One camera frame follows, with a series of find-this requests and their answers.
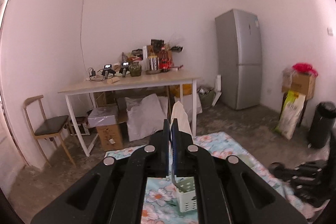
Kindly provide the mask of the white rice paddle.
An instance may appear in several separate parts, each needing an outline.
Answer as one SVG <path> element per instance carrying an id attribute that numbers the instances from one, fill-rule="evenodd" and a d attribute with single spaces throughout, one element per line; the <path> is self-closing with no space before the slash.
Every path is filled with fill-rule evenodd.
<path id="1" fill-rule="evenodd" d="M 171 149 L 172 149 L 172 164 L 171 164 L 171 179 L 177 189 L 184 193 L 192 189 L 190 177 L 185 178 L 184 171 L 187 170 L 185 164 L 185 150 L 189 145 L 192 145 L 193 135 L 191 132 L 188 115 L 184 110 L 181 102 L 176 102 L 171 113 Z"/>

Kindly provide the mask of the green plastic utensil basket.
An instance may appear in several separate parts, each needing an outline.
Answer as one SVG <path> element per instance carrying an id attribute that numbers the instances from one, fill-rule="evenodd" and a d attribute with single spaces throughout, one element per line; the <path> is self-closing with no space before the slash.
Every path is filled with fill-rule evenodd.
<path id="1" fill-rule="evenodd" d="M 195 192 L 195 181 L 193 177 L 179 178 L 175 182 L 176 197 L 179 211 L 188 213 L 197 210 L 197 195 Z"/>

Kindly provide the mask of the floral blue tablecloth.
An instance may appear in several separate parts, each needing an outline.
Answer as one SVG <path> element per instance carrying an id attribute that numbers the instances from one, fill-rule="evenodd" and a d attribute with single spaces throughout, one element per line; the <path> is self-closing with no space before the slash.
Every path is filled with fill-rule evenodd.
<path id="1" fill-rule="evenodd" d="M 293 190 L 278 180 L 238 142 L 224 132 L 194 137 L 194 143 L 208 150 L 211 155 L 226 159 L 236 155 L 274 190 L 280 193 L 306 218 L 314 214 L 314 210 L 297 198 Z M 149 178 L 145 190 L 145 200 L 141 223 L 198 223 L 197 211 L 181 213 L 179 211 L 176 188 L 171 178 Z"/>

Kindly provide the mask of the black trash bin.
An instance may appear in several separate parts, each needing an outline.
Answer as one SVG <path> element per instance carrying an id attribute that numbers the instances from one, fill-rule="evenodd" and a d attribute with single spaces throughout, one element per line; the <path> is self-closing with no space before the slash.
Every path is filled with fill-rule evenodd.
<path id="1" fill-rule="evenodd" d="M 335 124 L 335 104 L 330 101 L 321 102 L 317 105 L 307 133 L 307 141 L 312 148 L 323 148 L 330 136 Z"/>

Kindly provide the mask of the cardboard box under table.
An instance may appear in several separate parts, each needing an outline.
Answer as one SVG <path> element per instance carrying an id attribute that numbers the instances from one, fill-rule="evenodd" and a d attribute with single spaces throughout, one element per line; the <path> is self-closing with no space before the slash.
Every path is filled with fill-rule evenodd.
<path id="1" fill-rule="evenodd" d="M 104 151 L 123 149 L 123 138 L 118 124 L 96 127 Z"/>

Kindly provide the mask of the rice bag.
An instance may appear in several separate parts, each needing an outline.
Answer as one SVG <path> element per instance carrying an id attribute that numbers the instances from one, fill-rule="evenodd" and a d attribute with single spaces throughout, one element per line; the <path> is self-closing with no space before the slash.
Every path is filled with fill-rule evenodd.
<path id="1" fill-rule="evenodd" d="M 275 131 L 287 140 L 290 140 L 294 134 L 304 104 L 304 94 L 292 90 L 286 92 L 285 100 L 282 104 L 280 119 Z"/>

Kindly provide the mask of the white pillow bag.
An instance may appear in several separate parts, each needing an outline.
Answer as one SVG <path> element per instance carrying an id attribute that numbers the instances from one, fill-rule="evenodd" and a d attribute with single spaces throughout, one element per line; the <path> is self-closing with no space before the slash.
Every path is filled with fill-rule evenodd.
<path id="1" fill-rule="evenodd" d="M 150 94 L 143 98 L 125 98 L 129 141 L 143 139 L 163 129 L 168 98 Z"/>

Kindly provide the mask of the wooden chair black seat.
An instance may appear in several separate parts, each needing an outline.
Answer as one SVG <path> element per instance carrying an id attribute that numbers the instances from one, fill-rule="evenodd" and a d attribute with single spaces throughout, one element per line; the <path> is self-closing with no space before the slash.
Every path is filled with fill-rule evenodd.
<path id="1" fill-rule="evenodd" d="M 26 117 L 26 121 L 28 123 L 31 135 L 34 138 L 35 143 L 38 146 L 39 151 L 41 152 L 42 156 L 44 157 L 46 163 L 51 166 L 46 154 L 44 153 L 41 145 L 39 144 L 39 140 L 40 139 L 51 139 L 52 143 L 54 143 L 54 146 L 57 148 L 57 144 L 55 141 L 55 138 L 59 138 L 60 140 L 60 144 L 63 147 L 66 155 L 68 156 L 70 162 L 76 166 L 76 163 L 73 159 L 73 157 L 71 156 L 70 152 L 68 151 L 65 142 L 62 138 L 62 131 L 64 129 L 67 129 L 68 133 L 70 135 L 72 135 L 75 139 L 75 142 L 77 144 L 79 144 L 79 141 L 76 139 L 75 137 L 75 133 L 74 130 L 71 126 L 70 123 L 70 118 L 68 115 L 62 115 L 62 116 L 56 116 L 53 118 L 47 118 L 46 114 L 45 114 L 45 110 L 42 104 L 42 99 L 44 98 L 43 95 L 39 95 L 39 96 L 34 96 L 34 97 L 30 97 L 25 99 L 25 101 L 23 102 L 23 111 Z M 29 117 L 29 113 L 27 111 L 27 108 L 34 102 L 38 102 L 40 110 L 41 110 L 41 114 L 42 114 L 42 118 L 43 118 L 43 123 L 35 130 L 32 126 L 30 117 Z"/>

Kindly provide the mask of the cardboard box with red bag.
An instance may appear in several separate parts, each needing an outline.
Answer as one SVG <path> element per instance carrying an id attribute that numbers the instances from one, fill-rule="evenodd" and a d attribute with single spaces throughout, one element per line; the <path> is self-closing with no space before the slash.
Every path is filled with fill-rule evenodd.
<path id="1" fill-rule="evenodd" d="M 318 72 L 308 63 L 296 63 L 282 71 L 283 93 L 292 90 L 305 95 L 306 100 L 314 97 L 315 82 Z"/>

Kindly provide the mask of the green glass jar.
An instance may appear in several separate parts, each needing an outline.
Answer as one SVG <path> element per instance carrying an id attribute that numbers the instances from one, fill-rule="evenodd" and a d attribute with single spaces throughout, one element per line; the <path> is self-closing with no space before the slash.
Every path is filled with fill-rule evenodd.
<path id="1" fill-rule="evenodd" d="M 131 62 L 129 64 L 129 71 L 131 77 L 138 77 L 142 74 L 142 67 L 138 61 Z"/>

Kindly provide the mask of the white side table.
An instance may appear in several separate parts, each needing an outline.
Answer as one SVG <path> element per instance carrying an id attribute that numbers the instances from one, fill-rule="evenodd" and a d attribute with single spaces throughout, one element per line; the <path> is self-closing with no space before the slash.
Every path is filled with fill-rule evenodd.
<path id="1" fill-rule="evenodd" d="M 180 71 L 169 71 L 167 73 L 159 73 L 156 75 L 141 75 L 138 77 L 126 76 L 120 78 L 116 82 L 103 81 L 83 81 L 72 84 L 59 91 L 65 95 L 70 118 L 74 121 L 75 114 L 72 107 L 70 96 L 81 94 L 93 94 L 97 92 L 108 92 L 116 90 L 128 90 L 139 88 L 151 88 L 161 86 L 179 85 L 180 102 L 183 103 L 183 85 L 192 84 L 192 120 L 191 132 L 193 136 L 197 133 L 197 80 L 199 76 L 193 72 L 184 69 Z"/>

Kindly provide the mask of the grey refrigerator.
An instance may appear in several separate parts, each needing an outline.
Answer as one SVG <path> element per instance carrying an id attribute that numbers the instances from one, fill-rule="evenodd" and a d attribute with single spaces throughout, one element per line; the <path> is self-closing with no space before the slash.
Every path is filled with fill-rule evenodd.
<path id="1" fill-rule="evenodd" d="M 260 104 L 262 43 L 255 14 L 232 9 L 215 18 L 221 101 L 234 110 Z"/>

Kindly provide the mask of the steel canister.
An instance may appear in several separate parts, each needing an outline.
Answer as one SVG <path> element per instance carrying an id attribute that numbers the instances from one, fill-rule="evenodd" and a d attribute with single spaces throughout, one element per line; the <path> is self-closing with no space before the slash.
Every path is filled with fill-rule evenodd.
<path id="1" fill-rule="evenodd" d="M 156 55 L 151 55 L 148 57 L 149 71 L 159 71 L 159 59 Z"/>

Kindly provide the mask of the red oil bottle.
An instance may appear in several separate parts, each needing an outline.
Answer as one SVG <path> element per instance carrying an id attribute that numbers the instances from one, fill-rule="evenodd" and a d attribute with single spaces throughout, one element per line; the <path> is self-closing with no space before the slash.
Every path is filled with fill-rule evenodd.
<path id="1" fill-rule="evenodd" d="M 172 54 L 170 50 L 167 50 L 165 47 L 162 47 L 159 55 L 159 70 L 161 72 L 168 72 L 172 67 Z"/>

